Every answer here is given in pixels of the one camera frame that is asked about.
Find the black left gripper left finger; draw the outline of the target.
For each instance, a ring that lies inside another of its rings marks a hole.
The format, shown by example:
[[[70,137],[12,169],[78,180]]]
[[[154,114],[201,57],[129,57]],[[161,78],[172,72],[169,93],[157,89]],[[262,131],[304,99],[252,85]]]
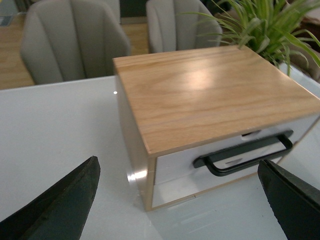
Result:
[[[0,223],[2,240],[78,240],[94,202],[101,168],[92,156]]]

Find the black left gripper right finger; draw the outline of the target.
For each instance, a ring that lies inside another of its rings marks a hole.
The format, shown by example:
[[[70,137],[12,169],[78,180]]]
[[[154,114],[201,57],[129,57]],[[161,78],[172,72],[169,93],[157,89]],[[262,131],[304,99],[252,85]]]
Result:
[[[261,160],[258,178],[288,240],[320,238],[320,191],[270,160]]]

